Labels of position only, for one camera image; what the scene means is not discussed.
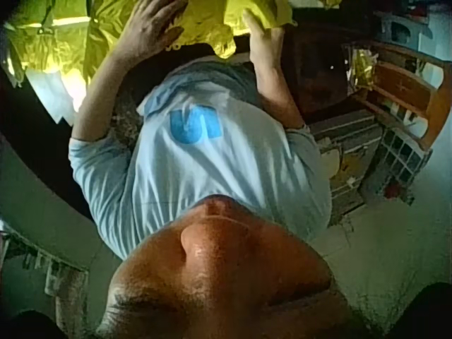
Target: wooden chair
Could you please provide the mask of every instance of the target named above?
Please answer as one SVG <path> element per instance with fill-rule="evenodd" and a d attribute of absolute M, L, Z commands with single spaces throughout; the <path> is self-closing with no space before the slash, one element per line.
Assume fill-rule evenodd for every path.
<path fill-rule="evenodd" d="M 451 111 L 452 62 L 394 44 L 370 41 L 365 42 L 364 45 L 370 46 L 381 57 L 375 67 L 373 91 L 363 90 L 354 94 L 353 98 L 375 113 L 382 124 L 402 129 L 420 145 L 421 149 L 429 150 Z M 382 60 L 382 56 L 389 54 L 393 55 L 391 61 L 394 62 Z M 438 89 L 406 69 L 405 65 L 413 62 L 416 65 L 419 61 L 433 64 L 443 70 L 443 82 Z M 417 116 L 425 118 L 428 121 L 425 134 L 422 137 L 416 137 L 410 133 L 401 121 L 381 108 L 375 100 L 378 96 L 380 99 L 387 98 Z"/>

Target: hand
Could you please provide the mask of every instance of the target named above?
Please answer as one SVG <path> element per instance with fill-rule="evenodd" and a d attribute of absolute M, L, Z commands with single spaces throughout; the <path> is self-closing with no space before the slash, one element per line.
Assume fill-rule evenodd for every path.
<path fill-rule="evenodd" d="M 259 72 L 279 70 L 283 52 L 284 29 L 265 30 L 254 14 L 246 9 L 243 20 L 251 31 L 249 40 L 250 60 Z"/>
<path fill-rule="evenodd" d="M 134 67 L 170 46 L 184 31 L 173 19 L 186 8 L 188 0 L 138 0 L 112 54 Z"/>

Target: sleeve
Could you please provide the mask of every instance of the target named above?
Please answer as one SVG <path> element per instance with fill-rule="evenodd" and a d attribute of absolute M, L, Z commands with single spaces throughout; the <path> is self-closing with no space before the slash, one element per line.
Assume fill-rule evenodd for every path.
<path fill-rule="evenodd" d="M 112 132 L 93 143 L 71 139 L 69 160 L 73 178 L 80 185 L 97 230 L 108 247 L 125 258 L 131 239 L 122 239 L 133 229 L 132 213 L 126 198 L 126 178 L 131 159 Z"/>
<path fill-rule="evenodd" d="M 311 215 L 315 219 L 316 231 L 327 228 L 331 218 L 331 188 L 328 175 L 323 168 L 319 146 L 312 136 L 309 127 L 305 126 L 301 129 L 286 130 L 287 141 L 292 153 L 301 162 L 303 166 L 300 178 L 303 182 L 307 182 L 304 191 L 309 195 L 311 203 Z"/>

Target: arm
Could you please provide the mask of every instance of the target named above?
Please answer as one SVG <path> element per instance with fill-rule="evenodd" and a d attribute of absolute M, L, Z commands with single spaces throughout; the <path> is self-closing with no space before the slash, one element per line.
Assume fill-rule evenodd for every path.
<path fill-rule="evenodd" d="M 92 142 L 107 134 L 114 100 L 124 76 L 181 35 L 180 27 L 164 31 L 186 4 L 186 0 L 143 0 L 136 4 L 116 48 L 102 62 L 88 87 L 76 116 L 72 138 Z"/>
<path fill-rule="evenodd" d="M 285 129 L 302 128 L 302 115 L 281 70 L 284 30 L 264 30 L 250 11 L 244 12 L 244 21 L 251 31 L 250 59 L 256 71 L 257 88 L 265 110 Z"/>

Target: blue logo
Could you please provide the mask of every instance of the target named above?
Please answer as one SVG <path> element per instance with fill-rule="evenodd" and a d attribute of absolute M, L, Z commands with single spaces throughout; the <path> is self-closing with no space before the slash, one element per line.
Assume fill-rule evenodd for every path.
<path fill-rule="evenodd" d="M 218 113 L 212 107 L 202 105 L 193 106 L 187 114 L 186 121 L 184 121 L 184 115 L 180 109 L 172 111 L 169 115 L 171 117 L 171 133 L 180 143 L 191 145 L 201 140 L 203 137 L 201 118 L 204 118 L 204 122 L 206 123 L 207 137 L 209 139 L 222 136 Z"/>

